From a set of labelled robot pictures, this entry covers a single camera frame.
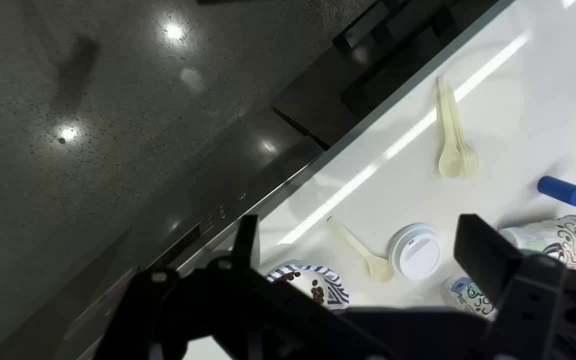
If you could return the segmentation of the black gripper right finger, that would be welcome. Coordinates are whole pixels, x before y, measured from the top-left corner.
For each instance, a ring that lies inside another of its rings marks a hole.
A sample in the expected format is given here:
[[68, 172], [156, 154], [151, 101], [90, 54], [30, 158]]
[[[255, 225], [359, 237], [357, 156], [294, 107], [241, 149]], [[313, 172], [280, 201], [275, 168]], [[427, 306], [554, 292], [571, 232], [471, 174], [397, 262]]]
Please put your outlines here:
[[505, 289], [522, 262], [522, 252], [512, 246], [479, 215], [461, 215], [455, 238], [455, 261], [498, 304]]

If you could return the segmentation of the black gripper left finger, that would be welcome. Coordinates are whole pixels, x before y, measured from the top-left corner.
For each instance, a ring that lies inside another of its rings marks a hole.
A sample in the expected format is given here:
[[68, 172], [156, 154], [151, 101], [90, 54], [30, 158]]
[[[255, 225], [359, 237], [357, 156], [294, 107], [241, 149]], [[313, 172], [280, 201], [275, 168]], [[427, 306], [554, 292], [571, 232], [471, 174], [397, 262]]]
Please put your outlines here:
[[246, 215], [241, 219], [231, 256], [236, 268], [257, 268], [261, 264], [257, 215]]

